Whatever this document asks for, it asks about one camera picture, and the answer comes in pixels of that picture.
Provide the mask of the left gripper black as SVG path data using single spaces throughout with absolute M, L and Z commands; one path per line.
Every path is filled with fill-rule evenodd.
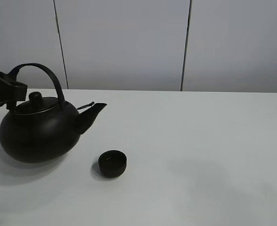
M 6 104 L 7 110 L 14 110 L 17 102 L 26 100 L 26 94 L 26 84 L 9 74 L 4 74 L 4 78 L 0 75 L 0 107 Z

